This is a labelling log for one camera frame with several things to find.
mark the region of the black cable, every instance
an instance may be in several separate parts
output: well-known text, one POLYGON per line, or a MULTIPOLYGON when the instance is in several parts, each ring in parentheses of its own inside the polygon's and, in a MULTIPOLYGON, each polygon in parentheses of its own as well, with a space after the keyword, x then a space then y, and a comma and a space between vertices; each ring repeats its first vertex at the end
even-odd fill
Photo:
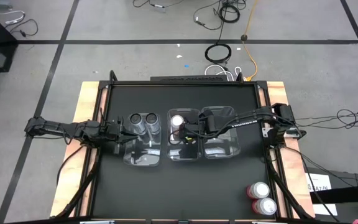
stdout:
POLYGON ((340 109, 337 113, 336 116, 323 116, 323 117, 319 117, 319 118, 298 118, 297 120, 303 120, 303 119, 324 119, 321 121, 317 121, 314 123, 310 123, 310 124, 299 124, 297 123, 296 125, 298 125, 299 127, 315 127, 315 128, 324 128, 324 129, 341 129, 341 128, 346 128, 346 129, 350 129, 353 127, 358 127, 358 125, 356 125, 358 123, 358 112, 354 113, 351 110, 348 109, 340 109), (342 111, 346 111, 349 112, 349 114, 345 114, 345 115, 339 115, 342 111), (347 123, 343 120, 343 118, 354 118, 354 121, 351 123, 347 123), (319 123, 325 123, 328 121, 332 121, 337 119, 338 121, 340 121, 341 123, 344 124, 344 126, 339 126, 339 127, 324 127, 324 126, 317 126, 316 124, 319 123))
POLYGON ((136 0, 133 0, 133 1, 132 1, 132 5, 134 5, 134 7, 142 7, 142 6, 144 6, 145 4, 147 4, 148 2, 150 2, 150 0, 146 0, 146 2, 142 3, 140 6, 136 6, 136 5, 135 5, 135 2, 136 2, 136 0))
POLYGON ((199 9, 197 9, 197 10, 193 13, 193 21, 194 21, 195 23, 197 23, 198 25, 200 25, 200 26, 202 26, 202 27, 204 27, 205 29, 208 29, 208 30, 218 30, 218 29, 220 29, 221 26, 222 26, 222 21, 221 21, 221 24, 220 24, 219 27, 217 27, 217 28, 209 28, 209 27, 207 27, 207 26, 205 25, 205 23, 200 22, 200 21, 198 20, 198 17, 196 16, 196 13, 197 13, 198 11, 200 11, 200 10, 202 10, 202 9, 205 9, 205 8, 207 8, 207 7, 211 7, 211 6, 215 5, 216 3, 219 3, 219 6, 218 6, 218 8, 219 8, 219 7, 220 7, 221 0, 218 0, 218 1, 216 1, 216 2, 214 2, 214 3, 212 3, 212 4, 210 4, 210 5, 203 6, 203 7, 199 8, 199 9))
POLYGON ((300 151, 298 151, 298 150, 296 150, 296 149, 290 148, 290 147, 288 147, 288 146, 285 146, 285 147, 283 147, 283 148, 289 149, 289 150, 291 150, 291 151, 294 151, 294 152, 298 153, 302 158, 306 159, 308 162, 310 162, 311 164, 315 165, 315 166, 316 166, 317 168, 319 168, 320 170, 326 172, 327 174, 329 174, 329 175, 331 175, 331 176, 333 176, 333 177, 338 178, 339 180, 341 180, 342 182, 344 182, 345 184, 347 184, 347 185, 350 186, 350 187, 355 187, 355 186, 353 186, 352 184, 349 184, 348 182, 346 182, 345 180, 343 180, 342 177, 338 177, 337 175, 335 175, 335 174, 332 173, 331 171, 325 169, 323 166, 321 166, 321 165, 319 165, 319 164, 313 162, 309 157, 307 157, 306 155, 304 155, 302 152, 300 152, 300 151))
POLYGON ((168 136, 168 142, 169 142, 169 144, 171 144, 172 146, 177 146, 177 145, 179 145, 179 144, 181 143, 181 141, 179 141, 178 143, 172 143, 172 142, 171 142, 171 136, 173 136, 173 134, 175 134, 175 133, 177 133, 177 132, 179 132, 179 130, 172 131, 172 132, 169 134, 169 136, 168 136))
POLYGON ((246 7, 247 7, 247 3, 246 3, 246 0, 242 0, 242 2, 239 2, 239 0, 237 0, 237 8, 241 11, 241 10, 244 10, 246 7))
POLYGON ((312 216, 310 216, 305 209, 303 209, 303 207, 296 201, 296 198, 292 195, 292 193, 289 191, 289 189, 287 188, 287 186, 284 184, 283 180, 281 179, 281 177, 279 176, 279 174, 277 173, 277 171, 275 170, 273 163, 272 162, 268 162, 267 163, 268 166, 268 171, 269 171, 269 176, 272 177, 272 179, 276 182, 276 184, 278 185, 278 187, 281 189, 281 191, 283 192, 284 197, 287 199, 288 203, 292 206, 292 208, 294 209, 294 211, 296 212, 296 214, 298 214, 300 219, 314 219, 312 216))
POLYGON ((219 34, 219 38, 218 40, 216 41, 215 44, 209 46, 206 50, 205 50, 205 53, 204 53, 204 56, 205 56, 205 59, 214 63, 214 64, 220 64, 220 63, 226 63, 230 58, 231 58, 231 48, 230 46, 228 46, 227 44, 219 44, 219 41, 221 40, 221 37, 222 37, 222 32, 223 32, 223 26, 224 26, 224 20, 222 19, 221 21, 221 32, 219 34), (211 59, 208 54, 209 54, 209 51, 214 48, 214 47, 225 47, 228 51, 227 55, 224 57, 224 58, 221 58, 221 59, 211 59))
POLYGON ((77 150, 75 150, 71 155, 69 155, 67 157, 67 159, 65 159, 63 161, 63 163, 61 164, 59 171, 57 172, 57 176, 56 176, 56 186, 59 183, 59 177, 60 177, 60 172, 62 171, 63 167, 65 166, 66 162, 70 160, 71 157, 73 157, 75 154, 77 154, 77 152, 79 152, 84 146, 79 147, 77 150))
POLYGON ((226 3, 226 4, 223 4, 222 7, 220 8, 218 15, 219 15, 219 18, 221 18, 221 20, 223 22, 235 23, 240 19, 240 10, 238 10, 238 8, 236 8, 232 4, 226 3), (235 19, 232 19, 232 20, 226 19, 227 9, 233 9, 234 13, 237 14, 237 17, 235 19))
POLYGON ((218 130, 216 133, 214 133, 214 134, 204 135, 204 134, 196 133, 196 132, 194 132, 194 131, 192 131, 192 130, 187 130, 187 131, 189 131, 189 132, 191 132, 191 133, 197 135, 197 136, 200 137, 200 138, 216 138, 216 137, 219 136, 219 135, 223 132, 223 130, 224 130, 225 128, 227 128, 232 122, 240 121, 240 120, 242 120, 242 119, 251 118, 251 117, 254 118, 254 119, 252 119, 251 121, 255 121, 255 120, 256 120, 256 121, 260 121, 260 120, 263 119, 263 118, 258 117, 258 116, 262 116, 262 115, 263 115, 263 116, 271 116, 271 117, 273 117, 273 118, 276 118, 276 121, 279 122, 279 123, 281 123, 282 125, 296 128, 296 130, 298 131, 298 134, 299 134, 300 136, 302 136, 302 133, 301 133, 301 131, 299 130, 299 128, 298 128, 295 124, 293 124, 291 121, 289 121, 289 120, 287 120, 287 119, 285 119, 285 118, 283 118, 283 117, 281 117, 281 116, 278 116, 278 115, 276 115, 276 114, 270 114, 270 113, 255 113, 255 114, 248 114, 248 115, 246 115, 246 116, 238 116, 238 117, 233 118, 233 119, 231 119, 230 121, 228 121, 225 125, 222 126, 221 129, 219 129, 219 130, 218 130))
POLYGON ((299 125, 297 124, 299 127, 314 127, 314 128, 323 128, 323 129, 341 129, 341 128, 346 128, 346 129, 350 129, 353 127, 358 127, 358 125, 355 125, 358 123, 357 121, 351 122, 349 124, 345 124, 344 126, 340 126, 340 127, 324 127, 324 126, 316 126, 316 125, 299 125))
POLYGON ((329 215, 337 222, 340 222, 335 216, 334 214, 330 211, 330 209, 328 209, 327 205, 323 202, 323 200, 321 199, 321 197, 318 195, 316 188, 314 187, 314 183, 313 180, 311 179, 310 176, 310 172, 309 172, 309 168, 308 166, 306 166, 305 161, 303 160, 303 157, 301 156, 301 160, 303 165, 305 166, 306 172, 308 173, 309 179, 310 179, 310 184, 311 184, 311 188, 313 189, 314 194, 316 195, 317 200, 320 202, 320 204, 322 204, 324 206, 324 208, 327 210, 327 212, 329 213, 329 215))
POLYGON ((34 19, 28 19, 28 20, 26 20, 25 22, 22 22, 22 23, 16 25, 15 27, 13 27, 13 28, 11 29, 11 31, 9 31, 9 32, 10 32, 11 34, 13 34, 13 33, 15 33, 15 32, 19 32, 19 33, 22 34, 23 37, 26 37, 26 36, 34 36, 35 34, 38 33, 38 23, 37 23, 37 21, 35 21, 34 19), (14 29, 16 29, 16 28, 20 27, 21 25, 24 25, 24 24, 26 24, 26 23, 28 23, 28 22, 34 22, 34 24, 35 24, 36 31, 35 31, 33 34, 28 34, 28 33, 24 32, 23 30, 14 31, 14 29))
POLYGON ((63 137, 37 137, 37 136, 34 136, 33 137, 34 139, 62 139, 63 137))
MULTIPOLYGON (((340 109, 338 112, 340 112, 340 111, 350 111, 351 112, 348 115, 340 115, 340 117, 353 116, 353 114, 358 115, 358 112, 353 113, 351 110, 348 110, 348 109, 340 109)), ((325 118, 337 118, 337 116, 323 116, 323 117, 318 117, 318 118, 310 117, 310 118, 296 118, 296 119, 297 120, 303 120, 303 119, 325 119, 325 118)))
POLYGON ((184 0, 181 0, 181 1, 178 1, 178 2, 173 3, 173 4, 171 4, 171 5, 161 6, 161 5, 152 4, 152 1, 151 1, 151 0, 149 0, 149 4, 150 4, 151 6, 154 6, 154 7, 161 7, 161 8, 163 8, 163 9, 165 9, 165 8, 168 8, 168 7, 171 7, 171 6, 177 5, 177 4, 179 4, 179 3, 183 2, 183 1, 184 1, 184 0))
POLYGON ((66 207, 63 209, 63 211, 60 212, 58 215, 56 215, 56 217, 69 217, 70 216, 70 213, 73 211, 73 209, 75 208, 75 206, 78 203, 78 201, 80 200, 80 198, 82 198, 85 190, 88 188, 88 185, 96 177, 96 174, 98 173, 99 168, 100 168, 100 161, 99 161, 99 154, 97 153, 96 157, 94 159, 94 162, 93 162, 92 169, 86 176, 85 180, 80 185, 78 190, 75 192, 73 198, 66 205, 66 207))

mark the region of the black wire bundle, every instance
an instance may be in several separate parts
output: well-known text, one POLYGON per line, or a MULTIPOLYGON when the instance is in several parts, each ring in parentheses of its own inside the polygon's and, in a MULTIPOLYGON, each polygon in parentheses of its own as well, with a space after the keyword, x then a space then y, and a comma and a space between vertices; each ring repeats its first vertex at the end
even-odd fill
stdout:
POLYGON ((201 25, 202 27, 204 27, 205 29, 208 30, 218 30, 221 29, 223 26, 223 22, 227 22, 227 23, 235 23, 240 19, 240 11, 244 10, 247 7, 247 3, 246 0, 218 0, 210 5, 207 6, 203 6, 199 9, 197 9, 194 13, 193 13, 193 20, 195 23, 197 23, 198 25, 201 25), (213 9, 213 13, 215 16, 218 16, 221 20, 221 23, 218 27, 215 28, 210 28, 207 27, 205 23, 201 22, 198 20, 198 16, 196 16, 197 12, 202 10, 202 9, 206 9, 207 7, 211 7, 215 4, 219 3, 218 5, 218 9, 213 9), (226 19, 226 13, 232 13, 232 14, 237 14, 237 17, 233 20, 227 20, 226 19))
POLYGON ((219 38, 218 40, 216 41, 215 44, 209 46, 206 50, 205 50, 205 53, 204 53, 204 56, 205 56, 205 59, 212 62, 213 64, 220 64, 220 63, 227 63, 227 61, 231 58, 231 48, 230 46, 228 46, 227 44, 220 44, 219 41, 221 40, 221 37, 222 37, 222 32, 223 32, 223 26, 224 26, 224 23, 235 23, 237 22, 239 19, 240 19, 240 10, 243 10, 247 7, 247 4, 246 4, 246 0, 242 0, 242 2, 240 2, 240 0, 218 0, 217 2, 214 2, 210 5, 207 5, 207 6, 203 6, 199 9, 197 9, 194 14, 193 14, 193 20, 195 23, 201 25, 202 27, 204 27, 205 29, 208 29, 208 30, 218 30, 220 29, 220 34, 219 34, 219 38), (197 12, 202 10, 202 9, 205 9, 207 7, 210 7, 210 6, 213 6, 215 5, 216 3, 219 3, 218 5, 218 9, 213 9, 214 11, 214 15, 218 16, 220 19, 221 19, 221 24, 219 25, 219 27, 217 28, 209 28, 207 27, 204 23, 200 22, 198 20, 198 17, 196 16, 197 12), (226 19, 226 14, 228 13, 235 13, 237 14, 237 17, 233 20, 229 20, 229 19, 226 19), (213 49, 214 47, 225 47, 228 51, 227 53, 227 56, 225 56, 224 58, 221 58, 221 59, 211 59, 209 57, 209 51, 211 49, 213 49))
MULTIPOLYGON (((103 122, 106 121, 106 118, 105 118, 105 116, 104 116, 104 114, 103 114, 102 108, 99 108, 99 112, 100 112, 100 117, 101 117, 101 123, 103 123, 103 122)), ((99 125, 93 126, 93 127, 92 127, 92 126, 91 126, 91 127, 87 126, 87 128, 100 128, 100 126, 101 126, 101 125, 99 124, 99 125)), ((33 137, 33 138, 34 138, 34 139, 64 139, 66 145, 69 145, 69 144, 72 142, 72 140, 74 139, 74 136, 70 136, 70 135, 67 133, 67 131, 64 130, 64 128, 62 128, 62 127, 60 127, 60 126, 57 126, 57 127, 56 127, 56 126, 53 126, 53 127, 60 129, 60 130, 63 132, 63 137, 51 137, 51 138, 48 138, 48 137, 33 137)), ((78 125, 77 128, 74 130, 73 133, 76 133, 77 130, 79 130, 80 128, 85 128, 85 126, 80 126, 80 125, 78 125)), ((63 163, 61 164, 61 166, 59 167, 59 170, 58 170, 58 172, 57 172, 56 185, 57 185, 58 182, 59 182, 60 173, 61 173, 63 167, 65 166, 65 164, 67 163, 67 161, 69 161, 75 154, 77 154, 79 151, 81 151, 81 149, 82 149, 83 147, 84 147, 84 146, 79 147, 76 151, 74 151, 71 155, 69 155, 69 156, 67 157, 67 159, 65 159, 65 160, 63 161, 63 163)))
POLYGON ((296 125, 298 127, 302 127, 302 128, 314 127, 314 128, 323 128, 323 129, 341 129, 341 128, 351 129, 353 127, 358 127, 358 125, 356 125, 358 123, 358 112, 354 113, 353 111, 348 110, 348 109, 340 109, 336 113, 335 116, 323 116, 323 117, 319 117, 319 118, 297 118, 296 120, 307 120, 307 119, 318 119, 319 121, 313 122, 310 124, 296 123, 296 125), (340 115, 342 112, 349 112, 349 114, 340 115), (344 118, 354 118, 354 120, 352 122, 348 123, 343 120, 344 118), (338 120, 344 125, 338 126, 338 127, 327 127, 327 126, 317 126, 316 125, 316 124, 325 123, 325 122, 334 121, 334 120, 338 120))
POLYGON ((325 203, 321 200, 321 198, 319 197, 319 195, 318 195, 318 193, 317 193, 317 191, 316 191, 316 189, 315 189, 315 187, 314 187, 313 181, 311 180, 309 168, 307 167, 305 160, 308 161, 310 164, 313 164, 313 165, 314 165, 315 167, 317 167, 319 170, 324 171, 325 173, 327 173, 327 174, 329 174, 329 175, 331 175, 331 176, 333 176, 333 177, 338 178, 340 181, 344 182, 345 184, 347 184, 347 185, 350 186, 350 187, 355 187, 355 186, 352 185, 352 184, 350 184, 350 183, 348 183, 348 182, 346 182, 346 181, 343 180, 343 179, 354 179, 354 180, 356 180, 356 181, 358 181, 358 180, 357 180, 356 178, 352 178, 352 177, 338 177, 337 175, 335 175, 335 174, 332 173, 331 171, 325 169, 323 166, 321 166, 321 165, 315 163, 314 161, 312 161, 309 157, 307 157, 306 155, 304 155, 303 153, 301 153, 299 150, 296 150, 296 149, 293 149, 293 148, 290 148, 290 147, 287 147, 287 146, 275 147, 275 148, 273 148, 273 149, 274 149, 274 150, 288 149, 288 150, 291 150, 291 151, 293 151, 293 152, 298 153, 298 154, 301 156, 302 163, 303 163, 303 165, 304 165, 304 167, 305 167, 305 169, 306 169, 306 172, 308 173, 308 177, 309 177, 309 179, 310 179, 310 184, 311 184, 311 186, 312 186, 312 189, 313 189, 313 191, 314 191, 314 194, 316 195, 316 198, 319 200, 319 203, 322 204, 322 205, 325 207, 325 209, 326 209, 327 212, 332 216, 332 218, 333 218, 334 220, 336 220, 337 222, 340 222, 340 221, 331 213, 331 211, 328 209, 328 207, 326 206, 326 204, 325 204, 325 203))

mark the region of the white label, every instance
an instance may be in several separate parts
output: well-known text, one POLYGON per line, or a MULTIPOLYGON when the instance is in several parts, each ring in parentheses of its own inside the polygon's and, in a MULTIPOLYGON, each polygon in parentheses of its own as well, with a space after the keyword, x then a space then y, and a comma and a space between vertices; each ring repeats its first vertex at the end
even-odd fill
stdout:
POLYGON ((156 150, 156 149, 148 149, 147 153, 152 154, 152 155, 156 155, 156 156, 160 155, 160 151, 156 150))
MULTIPOLYGON (((308 174, 305 174, 305 175, 306 175, 306 180, 308 182, 309 192, 312 192, 313 187, 311 186, 309 175, 308 174)), ((310 174, 310 177, 311 177, 311 180, 313 181, 313 185, 314 185, 314 188, 316 189, 316 191, 331 189, 331 183, 329 181, 328 175, 310 174)), ((331 213, 333 215, 335 215, 335 216, 338 215, 337 211, 336 211, 335 204, 326 204, 326 206, 331 211, 331 213)), ((314 208, 315 214, 329 215, 326 208, 324 208, 324 205, 316 204, 316 205, 313 205, 313 208, 314 208)))
POLYGON ((211 154, 225 154, 224 149, 221 148, 209 148, 205 149, 205 154, 211 155, 211 154))

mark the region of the cable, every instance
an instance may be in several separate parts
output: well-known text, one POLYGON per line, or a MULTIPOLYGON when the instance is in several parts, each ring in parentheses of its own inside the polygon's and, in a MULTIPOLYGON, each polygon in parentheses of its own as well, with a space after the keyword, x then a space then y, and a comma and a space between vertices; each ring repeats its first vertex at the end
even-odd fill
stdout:
POLYGON ((311 123, 311 124, 298 124, 299 126, 312 126, 314 124, 319 124, 319 123, 324 123, 324 122, 328 122, 328 121, 332 121, 334 119, 338 119, 341 123, 345 124, 346 125, 346 129, 349 129, 349 128, 352 128, 354 126, 358 127, 357 125, 355 125, 355 123, 358 121, 357 120, 357 117, 358 117, 358 112, 356 113, 353 113, 353 111, 351 110, 348 110, 348 109, 340 109, 337 113, 336 113, 336 116, 325 116, 325 117, 320 117, 320 118, 298 118, 300 120, 302 119, 325 119, 325 120, 322 120, 322 121, 317 121, 317 122, 314 122, 314 123, 311 123), (346 114, 346 115, 339 115, 342 111, 347 111, 347 112, 350 112, 349 114, 346 114), (351 123, 347 123, 345 121, 343 121, 341 118, 343 117, 353 117, 354 118, 354 123, 351 124, 351 123))
POLYGON ((34 139, 62 139, 63 137, 55 137, 55 138, 53 138, 53 137, 51 137, 51 138, 49 138, 49 137, 33 137, 34 139))
POLYGON ((333 174, 331 171, 325 169, 323 166, 321 166, 321 165, 319 165, 319 164, 313 162, 309 157, 307 157, 306 155, 304 155, 302 152, 300 152, 300 151, 298 151, 298 150, 296 150, 296 149, 290 148, 290 147, 288 147, 288 146, 283 146, 282 148, 284 148, 284 149, 289 149, 289 150, 291 150, 291 151, 294 151, 294 152, 298 153, 302 158, 306 159, 308 162, 310 162, 311 164, 313 164, 313 165, 316 166, 317 168, 321 169, 322 171, 328 173, 329 175, 331 175, 331 176, 333 176, 333 177, 338 178, 339 180, 341 180, 342 182, 344 182, 345 184, 347 184, 347 185, 350 186, 350 187, 355 187, 355 186, 353 186, 352 184, 349 184, 348 182, 346 182, 345 180, 343 180, 342 177, 338 177, 337 175, 333 174))
POLYGON ((324 127, 324 126, 317 126, 317 125, 313 125, 313 124, 307 124, 307 125, 302 125, 302 124, 297 124, 299 127, 314 127, 314 128, 323 128, 323 129, 341 129, 341 128, 346 128, 346 129, 350 129, 353 127, 358 127, 358 125, 355 125, 358 123, 358 120, 353 121, 351 123, 345 124, 344 126, 340 126, 340 127, 324 127))
POLYGON ((212 62, 212 63, 214 63, 214 64, 226 63, 226 62, 231 58, 231 48, 230 48, 230 46, 228 46, 227 44, 220 44, 220 43, 219 43, 219 41, 221 40, 221 37, 222 37, 223 26, 224 26, 224 18, 226 18, 226 11, 224 12, 223 18, 221 18, 221 19, 222 19, 222 21, 221 21, 221 32, 220 32, 220 34, 219 34, 218 40, 216 41, 215 44, 209 46, 209 47, 205 50, 205 53, 204 53, 205 59, 206 59, 206 60, 209 60, 210 62, 212 62), (221 58, 221 59, 217 59, 217 60, 211 59, 211 58, 208 56, 209 51, 210 51, 212 48, 214 48, 214 47, 219 47, 219 46, 227 48, 227 51, 228 51, 227 56, 225 56, 224 58, 221 58))
POLYGON ((247 33, 248 33, 248 29, 252 20, 252 16, 254 15, 254 11, 256 8, 256 4, 258 3, 258 0, 255 0, 254 5, 252 6, 251 9, 251 13, 249 14, 249 18, 248 18, 248 23, 247 23, 247 27, 246 27, 246 31, 244 31, 244 35, 241 37, 241 41, 242 41, 242 45, 244 46, 244 49, 246 50, 248 57, 251 59, 251 62, 254 64, 255 66, 255 72, 253 75, 249 76, 246 78, 246 81, 251 81, 252 78, 254 78, 256 76, 256 74, 258 73, 258 65, 256 64, 256 61, 254 60, 254 58, 251 56, 251 54, 249 53, 249 50, 246 46, 245 41, 248 39, 247 37, 247 33))
POLYGON ((5 24, 6 24, 7 26, 9 26, 9 25, 17 24, 18 22, 23 21, 23 19, 24 19, 24 17, 25 17, 25 12, 24 12, 24 11, 21 11, 21 10, 17 10, 17 11, 10 11, 10 12, 0 13, 0 15, 8 15, 8 14, 18 13, 18 12, 21 13, 22 16, 20 16, 20 17, 17 18, 17 19, 13 19, 13 20, 11 20, 11 21, 5 21, 5 24))
POLYGON ((38 33, 38 23, 37 23, 37 21, 35 21, 34 19, 28 19, 28 20, 26 20, 25 22, 22 22, 22 23, 16 25, 15 27, 13 27, 13 28, 11 29, 11 31, 9 31, 9 32, 10 32, 11 34, 13 34, 13 33, 15 33, 15 32, 19 32, 19 33, 22 34, 23 37, 26 37, 26 36, 34 36, 35 34, 38 33), (36 30, 33 34, 28 34, 28 33, 24 32, 23 30, 14 31, 14 29, 16 29, 16 28, 20 27, 21 25, 26 24, 26 23, 28 23, 28 22, 34 22, 34 24, 35 24, 35 27, 36 27, 37 30, 36 30))
POLYGON ((311 184, 311 188, 313 189, 314 194, 316 195, 317 200, 320 202, 320 204, 322 204, 324 206, 324 208, 327 210, 327 212, 329 213, 329 215, 337 222, 340 222, 335 216, 334 214, 330 211, 330 209, 328 209, 327 205, 323 202, 323 200, 321 199, 321 197, 318 195, 316 188, 314 187, 314 183, 313 180, 311 179, 310 176, 310 172, 309 172, 309 168, 306 166, 305 161, 303 160, 303 157, 301 156, 301 160, 303 165, 305 166, 306 172, 308 173, 309 179, 310 179, 310 184, 311 184))
POLYGON ((221 18, 221 20, 222 20, 223 22, 235 23, 235 22, 237 22, 237 21, 240 19, 240 10, 238 10, 238 8, 236 8, 236 7, 233 6, 232 4, 225 3, 225 4, 222 4, 222 7, 220 8, 218 15, 219 15, 219 18, 221 18), (235 19, 233 19, 233 20, 228 20, 228 19, 226 19, 226 13, 228 12, 228 11, 227 11, 228 8, 234 10, 234 12, 230 12, 230 13, 236 13, 236 14, 237 14, 237 17, 236 17, 235 19))
POLYGON ((247 3, 246 3, 246 0, 242 0, 242 2, 239 2, 239 0, 235 0, 235 2, 237 3, 237 8, 241 11, 241 10, 244 10, 246 7, 247 7, 247 3))
POLYGON ((234 81, 234 77, 233 77, 233 74, 232 74, 231 72, 226 71, 226 69, 224 69, 222 66, 216 65, 216 64, 208 66, 208 67, 205 69, 205 71, 204 71, 204 75, 207 75, 208 69, 210 69, 210 68, 212 68, 212 67, 218 67, 218 68, 220 68, 220 69, 222 70, 221 72, 217 73, 216 75, 220 75, 220 74, 224 73, 224 74, 227 76, 227 80, 228 80, 228 81, 230 81, 228 75, 230 75, 232 81, 234 81))
POLYGON ((169 136, 168 136, 168 142, 169 142, 169 144, 171 144, 172 146, 177 146, 177 145, 179 145, 179 144, 181 143, 181 141, 179 141, 179 142, 177 142, 177 143, 172 143, 172 142, 171 142, 171 136, 173 136, 173 134, 175 134, 175 133, 177 133, 177 132, 179 132, 179 130, 172 131, 172 132, 169 134, 169 136))
POLYGON ((178 1, 178 2, 173 3, 173 4, 171 4, 171 5, 161 6, 161 5, 158 5, 158 4, 152 4, 152 1, 151 1, 151 0, 149 0, 149 4, 150 4, 151 6, 154 6, 154 7, 160 7, 160 8, 162 8, 162 9, 165 9, 165 8, 168 8, 168 7, 174 6, 174 5, 176 5, 176 4, 179 4, 179 3, 183 2, 183 1, 184 1, 184 0, 181 0, 181 1, 178 1))
POLYGON ((142 7, 142 6, 144 6, 145 4, 147 4, 148 2, 150 2, 150 0, 146 0, 146 2, 142 3, 140 6, 136 6, 136 5, 135 5, 135 2, 136 2, 136 0, 133 0, 133 1, 132 1, 132 5, 134 5, 134 7, 142 7))
POLYGON ((195 23, 197 23, 198 25, 200 25, 200 26, 202 26, 202 27, 204 27, 205 29, 208 29, 208 30, 218 30, 218 29, 220 29, 221 26, 222 26, 222 22, 221 22, 221 25, 220 25, 219 27, 217 27, 217 28, 209 28, 209 27, 205 26, 205 23, 200 22, 200 21, 198 20, 198 16, 196 16, 196 13, 197 13, 198 11, 200 11, 200 10, 202 10, 202 9, 205 9, 205 8, 207 8, 207 7, 211 7, 211 6, 215 5, 216 3, 219 3, 219 4, 220 4, 220 2, 221 2, 221 0, 218 0, 218 1, 216 1, 216 2, 214 2, 214 3, 212 3, 212 4, 210 4, 210 5, 203 6, 203 7, 199 8, 199 9, 197 9, 197 10, 193 13, 193 21, 194 21, 195 23))
POLYGON ((264 116, 271 116, 271 117, 273 117, 273 118, 276 118, 277 122, 279 122, 279 123, 281 123, 281 124, 284 124, 284 125, 286 125, 286 124, 283 123, 282 121, 280 121, 280 119, 283 120, 283 121, 285 121, 285 122, 287 122, 287 123, 288 123, 287 126, 293 126, 293 127, 298 131, 298 134, 299 134, 300 136, 302 136, 301 131, 298 129, 298 127, 297 127, 296 125, 294 125, 291 121, 289 121, 289 120, 287 120, 287 119, 285 119, 285 118, 283 118, 283 117, 281 117, 281 116, 278 116, 278 115, 276 115, 276 114, 270 114, 270 113, 255 113, 255 114, 254 114, 254 113, 252 113, 252 111, 251 111, 251 112, 246 112, 246 113, 251 113, 251 114, 248 114, 247 116, 239 116, 239 114, 238 114, 238 116, 236 116, 236 118, 231 119, 230 121, 228 121, 225 125, 222 126, 221 129, 219 129, 219 130, 218 130, 216 133, 214 133, 214 134, 204 135, 204 134, 196 133, 196 132, 194 132, 194 131, 192 131, 192 130, 187 130, 187 131, 189 131, 189 132, 195 134, 196 136, 198 136, 198 137, 200 137, 200 138, 215 138, 216 136, 219 136, 219 135, 223 132, 223 130, 224 130, 225 128, 227 128, 227 127, 228 127, 232 122, 234 122, 234 121, 237 121, 237 122, 238 122, 239 120, 246 119, 246 118, 251 118, 251 117, 253 117, 252 121, 260 121, 260 120, 263 119, 263 118, 258 118, 258 116, 264 115, 264 116))
POLYGON ((56 176, 56 186, 57 186, 57 184, 59 183, 60 173, 61 173, 63 167, 65 166, 65 164, 67 163, 67 161, 69 161, 70 158, 73 157, 75 154, 77 154, 77 152, 79 152, 83 147, 84 147, 84 146, 79 147, 79 148, 78 148, 77 150, 75 150, 71 155, 69 155, 69 156, 67 157, 67 159, 65 159, 65 160, 63 161, 62 165, 61 165, 60 168, 59 168, 59 171, 57 172, 57 176, 56 176))

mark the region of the clear plastic container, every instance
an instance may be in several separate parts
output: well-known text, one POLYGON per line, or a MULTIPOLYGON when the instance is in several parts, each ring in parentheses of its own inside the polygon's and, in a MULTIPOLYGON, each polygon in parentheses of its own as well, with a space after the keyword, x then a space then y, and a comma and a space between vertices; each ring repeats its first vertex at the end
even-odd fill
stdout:
POLYGON ((203 144, 199 138, 188 143, 179 140, 179 126, 187 121, 198 123, 200 111, 197 109, 171 109, 168 111, 167 156, 173 161, 195 161, 202 156, 203 144))
POLYGON ((128 129, 138 138, 125 143, 124 162, 132 166, 157 166, 161 153, 161 119, 154 113, 128 117, 128 129))
MULTIPOLYGON (((231 106, 209 106, 201 110, 204 113, 210 110, 216 116, 234 116, 236 113, 231 106)), ((240 153, 237 131, 232 128, 217 138, 209 139, 204 142, 204 155, 208 159, 226 159, 240 153)))

